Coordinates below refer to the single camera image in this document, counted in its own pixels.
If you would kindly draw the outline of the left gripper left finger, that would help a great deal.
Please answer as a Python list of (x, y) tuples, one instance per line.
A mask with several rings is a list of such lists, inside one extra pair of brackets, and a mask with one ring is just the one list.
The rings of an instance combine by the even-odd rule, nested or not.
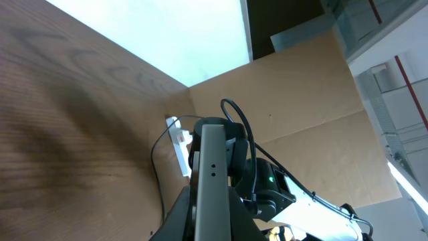
[(149, 239), (150, 241), (185, 241), (191, 240), (191, 187), (184, 186), (165, 222)]

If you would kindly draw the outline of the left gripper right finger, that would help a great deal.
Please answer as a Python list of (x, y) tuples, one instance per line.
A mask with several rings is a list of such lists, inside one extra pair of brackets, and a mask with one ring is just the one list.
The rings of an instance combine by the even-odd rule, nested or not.
[(236, 191), (228, 187), (232, 241), (266, 241)]

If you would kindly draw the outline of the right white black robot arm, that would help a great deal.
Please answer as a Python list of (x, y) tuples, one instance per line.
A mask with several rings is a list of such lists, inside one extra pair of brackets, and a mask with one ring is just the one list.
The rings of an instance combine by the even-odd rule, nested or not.
[(371, 240), (350, 205), (308, 191), (271, 155), (247, 158), (256, 149), (247, 125), (219, 117), (195, 123), (185, 190), (195, 240), (264, 240), (256, 219), (297, 228), (305, 240)]

